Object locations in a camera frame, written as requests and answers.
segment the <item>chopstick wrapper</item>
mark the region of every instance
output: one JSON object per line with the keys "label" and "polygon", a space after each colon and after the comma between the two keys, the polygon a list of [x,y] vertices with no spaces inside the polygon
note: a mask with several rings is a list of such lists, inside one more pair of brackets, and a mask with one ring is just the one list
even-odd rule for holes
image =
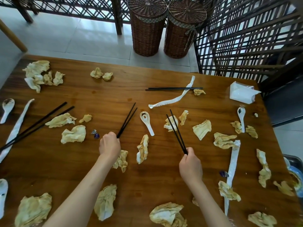
{"label": "chopstick wrapper", "polygon": [[[194,84],[194,80],[195,80],[195,76],[192,76],[191,77],[191,81],[190,83],[186,86],[186,87],[192,87],[192,85]],[[189,90],[184,90],[182,95],[174,98],[174,99],[170,99],[170,100],[165,100],[165,101],[161,101],[159,103],[156,103],[154,105],[152,104],[149,104],[149,108],[154,108],[154,107],[159,107],[159,106],[163,106],[163,105],[166,105],[166,104],[171,104],[171,103],[176,103],[178,102],[180,99],[182,99],[182,97],[188,92]]]}
{"label": "chopstick wrapper", "polygon": [[[33,102],[35,99],[31,99],[30,101],[27,102],[27,104],[25,105],[23,112],[21,113],[20,117],[18,118],[14,128],[12,129],[11,133],[9,134],[9,138],[6,141],[6,144],[9,143],[11,140],[13,140],[14,138],[17,137],[19,131],[20,131],[20,127],[22,125],[24,116],[28,110],[29,105],[31,104],[31,102]],[[0,154],[0,163],[2,162],[2,160],[7,156],[7,154],[9,153],[10,149],[12,148],[13,145],[9,146],[8,148],[4,149],[1,154]]]}
{"label": "chopstick wrapper", "polygon": [[[237,160],[238,160],[238,155],[239,155],[239,150],[240,150],[240,145],[241,142],[240,140],[235,140],[234,141],[236,147],[232,148],[232,156],[230,158],[230,164],[229,164],[229,169],[228,169],[228,174],[229,177],[227,177],[226,184],[232,187],[232,180],[234,179],[234,175],[236,172],[236,167],[237,167]],[[227,216],[228,213],[228,208],[229,208],[229,200],[224,197],[224,212],[225,215]]]}

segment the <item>chopsticks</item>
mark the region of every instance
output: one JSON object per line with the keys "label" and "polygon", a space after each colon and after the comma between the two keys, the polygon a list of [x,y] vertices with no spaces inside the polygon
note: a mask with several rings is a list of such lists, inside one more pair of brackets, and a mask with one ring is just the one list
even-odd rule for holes
{"label": "chopsticks", "polygon": [[203,87],[149,87],[145,91],[157,91],[157,90],[192,90],[203,89]]}
{"label": "chopsticks", "polygon": [[179,142],[179,144],[180,144],[180,146],[181,146],[182,151],[184,152],[184,154],[188,154],[188,152],[187,152],[187,150],[186,150],[185,144],[184,144],[184,142],[183,142],[183,139],[182,139],[182,137],[181,137],[179,128],[178,128],[178,126],[177,126],[177,123],[176,123],[176,120],[175,120],[173,114],[172,114],[172,119],[173,119],[174,122],[175,122],[175,126],[176,126],[176,128],[177,128],[178,133],[179,133],[180,139],[179,139],[179,137],[178,137],[178,135],[177,135],[177,133],[176,133],[176,131],[175,131],[175,129],[174,129],[174,126],[172,125],[172,122],[170,121],[170,119],[169,119],[169,123],[170,123],[170,125],[172,126],[172,129],[173,129],[173,131],[174,131],[174,133],[175,133],[175,135],[176,135],[176,137],[177,137],[177,140],[178,140],[178,142]]}
{"label": "chopsticks", "polygon": [[[67,102],[62,103],[60,106],[56,107],[54,110],[52,110],[50,113],[48,113],[47,115],[45,115],[43,118],[39,119],[37,122],[35,122],[32,126],[30,126],[29,128],[27,128],[25,131],[23,131],[22,133],[20,133],[19,135],[17,135],[14,139],[12,139],[11,141],[9,141],[7,144],[5,144],[3,147],[0,148],[0,151],[3,151],[4,149],[10,147],[11,145],[21,141],[22,139],[26,138],[27,136],[31,135],[32,133],[34,133],[35,131],[39,130],[40,128],[42,128],[45,123],[41,124],[40,126],[38,126],[37,128],[35,128],[34,130],[28,132],[30,129],[34,128],[36,125],[38,125],[40,122],[42,122],[43,120],[45,120],[46,118],[48,118],[50,115],[52,115],[53,113],[55,113],[56,111],[58,111],[60,108],[62,108],[63,106],[65,106],[67,104]],[[74,108],[74,106],[66,109],[65,111],[61,112],[59,115],[65,114],[68,111],[72,110]]]}
{"label": "chopsticks", "polygon": [[122,127],[120,128],[120,131],[117,134],[117,138],[120,138],[120,136],[122,135],[124,129],[126,128],[127,124],[129,123],[129,121],[131,120],[131,118],[133,117],[134,113],[136,112],[136,110],[138,109],[138,107],[136,107],[136,109],[134,110],[134,112],[131,114],[131,111],[133,110],[134,106],[136,103],[134,103],[134,105],[132,106],[129,114],[127,115],[126,119],[124,120],[124,123],[122,124]]}

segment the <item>wicker basket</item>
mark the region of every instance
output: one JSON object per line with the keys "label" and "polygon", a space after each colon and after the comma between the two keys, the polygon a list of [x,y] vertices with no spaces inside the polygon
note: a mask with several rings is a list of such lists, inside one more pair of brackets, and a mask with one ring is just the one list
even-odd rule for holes
{"label": "wicker basket", "polygon": [[128,0],[134,51],[150,57],[159,50],[167,4],[164,0]]}
{"label": "wicker basket", "polygon": [[169,3],[164,52],[172,58],[182,58],[197,35],[196,29],[206,19],[203,6],[192,0],[174,0]]}

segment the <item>white floor tile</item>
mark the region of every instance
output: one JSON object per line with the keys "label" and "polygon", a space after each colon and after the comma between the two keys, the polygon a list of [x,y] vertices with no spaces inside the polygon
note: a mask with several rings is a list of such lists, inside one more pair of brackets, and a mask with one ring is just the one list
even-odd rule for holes
{"label": "white floor tile", "polygon": [[134,67],[155,68],[155,69],[170,70],[176,72],[190,72],[190,68],[188,66],[173,65],[173,64],[162,64],[155,62],[130,60],[129,65]]}
{"label": "white floor tile", "polygon": [[188,51],[188,57],[189,57],[189,65],[191,67],[198,67],[194,44],[191,45]]}
{"label": "white floor tile", "polygon": [[3,22],[19,37],[28,49],[65,52],[80,21],[79,18],[39,13],[34,22],[27,23],[21,17],[0,14]]}
{"label": "white floor tile", "polygon": [[45,57],[57,57],[57,58],[77,60],[77,61],[90,61],[90,62],[105,63],[105,64],[119,64],[119,65],[129,64],[129,60],[118,59],[118,58],[97,57],[97,56],[74,54],[74,53],[61,53],[61,52],[45,51],[38,49],[29,50],[28,54],[45,56]]}
{"label": "white floor tile", "polygon": [[289,124],[285,124],[282,126],[278,126],[278,127],[276,127],[276,129],[303,131],[303,119],[296,121],[296,122],[291,122]]}
{"label": "white floor tile", "polygon": [[129,60],[132,38],[128,27],[123,26],[118,36],[114,23],[81,19],[66,52]]}
{"label": "white floor tile", "polygon": [[182,65],[182,66],[189,66],[189,59],[188,54],[181,58],[181,59],[173,59],[168,57],[164,53],[164,42],[165,42],[165,30],[163,30],[162,38],[159,46],[159,51],[153,55],[152,57],[143,57],[135,53],[134,49],[131,49],[131,56],[130,60],[140,61],[140,62],[155,62],[155,63],[162,63],[162,64],[174,64],[174,65]]}
{"label": "white floor tile", "polygon": [[198,67],[190,67],[190,72],[199,72],[199,68]]}
{"label": "white floor tile", "polygon": [[283,154],[299,157],[303,161],[303,131],[274,129]]}

